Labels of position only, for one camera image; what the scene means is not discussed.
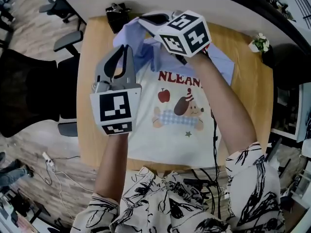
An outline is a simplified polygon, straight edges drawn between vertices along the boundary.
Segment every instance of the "chair armrest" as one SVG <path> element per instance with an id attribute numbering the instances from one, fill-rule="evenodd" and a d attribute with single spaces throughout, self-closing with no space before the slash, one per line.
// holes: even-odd
<path id="1" fill-rule="evenodd" d="M 48 12 L 48 11 L 50 11 L 53 7 L 54 7 L 54 3 L 42 5 L 42 6 L 40 6 L 40 8 L 39 8 L 39 13 Z"/>
<path id="2" fill-rule="evenodd" d="M 69 33 L 55 42 L 54 52 L 57 52 L 63 48 L 68 47 L 69 45 L 75 44 L 82 40 L 83 40 L 82 31 L 75 31 L 75 32 Z"/>

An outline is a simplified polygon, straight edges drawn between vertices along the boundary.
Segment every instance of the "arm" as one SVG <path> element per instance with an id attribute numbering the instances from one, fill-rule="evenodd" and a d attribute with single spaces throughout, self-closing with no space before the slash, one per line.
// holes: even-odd
<path id="1" fill-rule="evenodd" d="M 229 154 L 256 142 L 252 120 L 212 61 L 203 54 L 187 58 L 195 69 Z"/>
<path id="2" fill-rule="evenodd" d="M 120 203 L 127 162 L 128 134 L 108 138 L 105 153 L 98 169 L 94 192 Z"/>

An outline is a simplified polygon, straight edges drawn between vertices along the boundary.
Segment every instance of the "red letter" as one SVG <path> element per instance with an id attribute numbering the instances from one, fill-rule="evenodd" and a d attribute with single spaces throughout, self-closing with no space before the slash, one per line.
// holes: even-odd
<path id="1" fill-rule="evenodd" d="M 189 81 L 190 85 L 192 85 L 192 82 L 191 82 L 191 78 L 190 78 L 190 77 L 187 77 L 187 78 L 186 78 L 185 84 L 187 84 L 188 81 Z"/>
<path id="2" fill-rule="evenodd" d="M 159 72 L 159 81 L 161 80 L 161 78 L 164 80 L 164 81 L 166 81 L 166 75 L 167 75 L 167 72 L 165 72 L 165 75 L 164 75 L 164 73 L 162 72 L 162 71 L 160 71 Z"/>
<path id="3" fill-rule="evenodd" d="M 193 86 L 197 85 L 197 87 L 200 87 L 200 80 L 197 80 L 196 78 L 193 78 Z"/>
<path id="4" fill-rule="evenodd" d="M 176 80 L 172 80 L 172 73 L 171 73 L 171 72 L 169 72 L 169 78 L 168 78 L 167 81 L 168 81 L 168 82 L 172 82 L 172 83 L 175 83 L 175 82 L 176 82 Z"/>
<path id="5" fill-rule="evenodd" d="M 183 76 L 180 76 L 179 74 L 177 74 L 177 80 L 176 83 L 184 83 L 185 81 L 183 81 Z"/>

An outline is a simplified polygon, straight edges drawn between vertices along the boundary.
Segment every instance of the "potted plant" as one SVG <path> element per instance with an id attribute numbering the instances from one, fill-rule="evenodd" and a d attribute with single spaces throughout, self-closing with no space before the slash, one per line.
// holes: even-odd
<path id="1" fill-rule="evenodd" d="M 269 50 L 269 40 L 262 33 L 259 33 L 248 46 L 252 52 L 264 53 Z"/>

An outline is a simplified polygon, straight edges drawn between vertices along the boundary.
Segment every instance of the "wooden floor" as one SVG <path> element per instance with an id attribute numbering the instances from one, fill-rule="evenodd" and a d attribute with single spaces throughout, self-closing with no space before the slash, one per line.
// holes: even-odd
<path id="1" fill-rule="evenodd" d="M 77 18 L 70 23 L 64 24 L 56 16 L 48 16 L 38 12 L 41 5 L 46 4 L 46 0 L 15 0 L 12 14 L 16 17 L 13 24 L 15 29 L 10 48 L 29 57 L 42 60 L 61 61 L 70 54 L 66 50 L 53 52 L 54 42 L 76 30 Z M 5 165 L 14 159 L 20 159 L 28 164 L 43 178 L 49 178 L 46 171 L 45 160 L 42 153 L 46 151 L 51 158 L 72 157 L 79 155 L 79 145 L 77 137 L 61 136 L 57 129 L 56 122 L 43 121 L 36 123 L 11 138 L 0 136 L 0 151 L 6 152 Z M 81 163 L 79 158 L 70 160 L 55 160 L 56 171 L 63 171 L 72 177 L 83 187 L 92 190 L 96 177 L 96 170 Z M 62 182 L 62 196 L 64 205 L 69 213 L 75 217 L 83 210 L 89 201 L 91 192 L 77 186 L 65 175 L 58 175 Z M 14 184 L 15 189 L 20 189 L 21 193 L 31 200 L 42 203 L 51 214 L 49 221 L 60 217 L 62 222 L 72 223 L 72 219 L 63 207 L 59 197 L 60 185 L 54 174 L 51 174 L 52 185 L 48 186 L 35 174 L 33 178 L 23 177 Z M 226 174 L 221 173 L 220 184 L 225 186 Z M 227 203 L 221 203 L 222 217 L 226 217 Z"/>

